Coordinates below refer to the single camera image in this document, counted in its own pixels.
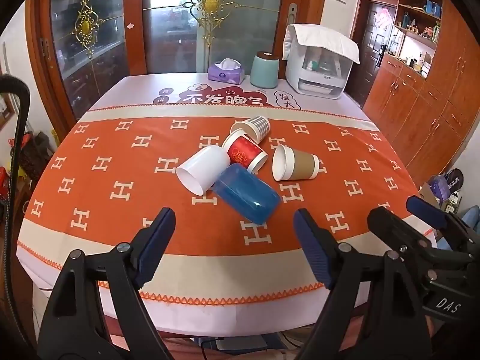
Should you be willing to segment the blue translucent plastic cup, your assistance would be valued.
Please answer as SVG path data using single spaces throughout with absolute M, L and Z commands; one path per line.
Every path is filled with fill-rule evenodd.
M 265 223 L 281 202 L 277 192 L 243 166 L 228 166 L 212 186 L 213 192 L 242 217 Z

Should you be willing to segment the brown sleeve paper cup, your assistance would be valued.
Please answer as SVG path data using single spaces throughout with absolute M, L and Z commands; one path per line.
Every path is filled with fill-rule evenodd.
M 279 145 L 272 156 L 272 176 L 276 181 L 311 180 L 320 171 L 320 159 L 315 154 Z

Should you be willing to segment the checkered paper cup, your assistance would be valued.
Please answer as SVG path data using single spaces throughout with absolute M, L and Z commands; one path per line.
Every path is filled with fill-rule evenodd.
M 230 133 L 241 129 L 259 145 L 269 134 L 270 128 L 270 121 L 266 117 L 258 115 L 250 119 L 236 121 L 231 126 Z

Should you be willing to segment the red patterned paper cup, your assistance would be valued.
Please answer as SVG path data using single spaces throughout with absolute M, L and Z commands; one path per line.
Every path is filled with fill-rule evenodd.
M 250 173 L 257 173 L 268 159 L 268 154 L 241 128 L 230 133 L 221 147 L 231 164 L 240 164 Z

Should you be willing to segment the white plastic cup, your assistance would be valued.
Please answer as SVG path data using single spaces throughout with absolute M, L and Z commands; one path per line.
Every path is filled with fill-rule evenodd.
M 229 165 L 230 157 L 223 148 L 208 145 L 180 165 L 176 176 L 192 194 L 202 196 Z

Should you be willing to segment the clutter box by cabinet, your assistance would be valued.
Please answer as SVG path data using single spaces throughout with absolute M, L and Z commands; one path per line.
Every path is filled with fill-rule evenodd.
M 432 175 L 419 189 L 421 198 L 447 213 L 456 213 L 461 202 L 464 175 L 459 168 Z

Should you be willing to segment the wooden cabinet with shelves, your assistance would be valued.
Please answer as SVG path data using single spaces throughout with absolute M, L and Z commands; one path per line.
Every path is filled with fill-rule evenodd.
M 450 0 L 398 0 L 401 47 L 383 56 L 364 113 L 415 185 L 448 168 L 479 116 L 479 44 Z

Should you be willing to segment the orange H-pattern tablecloth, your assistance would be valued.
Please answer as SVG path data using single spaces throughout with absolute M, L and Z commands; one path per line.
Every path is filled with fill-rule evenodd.
M 259 178 L 279 195 L 256 224 L 213 192 L 195 194 L 176 171 L 203 147 L 219 146 L 232 124 L 270 121 L 262 141 L 315 154 L 312 180 Z M 306 208 L 341 241 L 366 254 L 386 245 L 368 230 L 383 206 L 425 236 L 432 229 L 406 211 L 417 189 L 390 143 L 346 96 L 295 93 L 244 83 L 222 86 L 203 74 L 129 76 L 109 89 L 72 128 L 32 194 L 17 257 L 33 282 L 51 290 L 72 250 L 104 253 L 128 242 L 163 207 L 176 230 L 154 278 L 140 292 L 157 329 L 188 336 L 249 336 L 313 323 L 327 289 L 316 281 L 295 236 Z

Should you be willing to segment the white countertop appliance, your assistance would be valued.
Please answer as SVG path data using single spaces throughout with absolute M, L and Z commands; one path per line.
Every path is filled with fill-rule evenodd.
M 286 80 L 299 94 L 336 99 L 342 95 L 354 64 L 327 49 L 299 46 L 294 41 L 286 61 Z

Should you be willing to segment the dark wooden entrance door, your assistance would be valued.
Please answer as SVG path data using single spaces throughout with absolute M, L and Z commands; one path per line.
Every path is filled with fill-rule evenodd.
M 398 0 L 358 0 L 351 39 L 359 47 L 359 64 L 354 64 L 346 83 L 346 93 L 360 107 L 368 94 L 391 38 Z

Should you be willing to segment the mint green canister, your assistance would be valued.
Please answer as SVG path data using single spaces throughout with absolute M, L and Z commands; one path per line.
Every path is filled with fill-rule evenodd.
M 278 86 L 280 60 L 272 53 L 258 51 L 250 70 L 250 83 L 262 89 L 274 89 Z

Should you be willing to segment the white cloth on appliance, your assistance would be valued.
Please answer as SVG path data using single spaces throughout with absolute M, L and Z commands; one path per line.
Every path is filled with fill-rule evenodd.
M 359 48 L 352 39 L 320 24 L 289 24 L 284 36 L 282 59 L 289 58 L 294 41 L 302 47 L 320 47 L 359 64 Z

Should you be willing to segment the purple tissue pack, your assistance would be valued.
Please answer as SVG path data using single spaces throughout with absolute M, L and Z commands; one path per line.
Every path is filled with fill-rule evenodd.
M 244 80 L 244 75 L 241 63 L 232 58 L 224 58 L 208 68 L 208 80 L 227 84 L 240 85 Z

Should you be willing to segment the wooden glass sliding door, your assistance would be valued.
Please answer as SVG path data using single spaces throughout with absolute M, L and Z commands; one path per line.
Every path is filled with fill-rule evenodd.
M 320 22 L 325 0 L 26 0 L 32 72 L 59 137 L 120 80 L 200 72 L 222 59 L 250 71 L 281 54 L 288 24 Z

